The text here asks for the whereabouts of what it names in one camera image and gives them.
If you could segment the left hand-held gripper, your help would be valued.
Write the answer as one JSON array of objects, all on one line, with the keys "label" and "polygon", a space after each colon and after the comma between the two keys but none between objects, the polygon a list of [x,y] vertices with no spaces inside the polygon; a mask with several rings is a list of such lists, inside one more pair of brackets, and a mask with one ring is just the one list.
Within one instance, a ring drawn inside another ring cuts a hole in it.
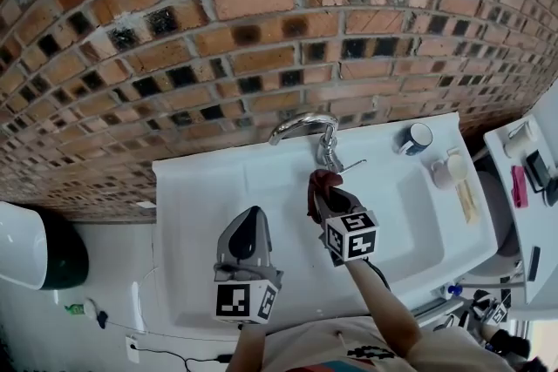
[{"label": "left hand-held gripper", "polygon": [[283,271],[271,261],[266,213],[252,206],[237,215],[217,242],[214,284],[218,321],[265,325],[282,288]]}]

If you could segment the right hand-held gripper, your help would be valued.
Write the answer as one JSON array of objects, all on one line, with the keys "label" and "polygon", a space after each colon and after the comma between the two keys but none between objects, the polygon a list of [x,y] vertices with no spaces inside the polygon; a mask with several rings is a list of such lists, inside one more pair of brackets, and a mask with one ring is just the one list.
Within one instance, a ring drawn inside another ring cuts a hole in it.
[{"label": "right hand-held gripper", "polygon": [[367,259],[376,249],[378,220],[353,194],[331,187],[329,197],[314,194],[320,226],[319,239],[335,267],[347,261]]}]

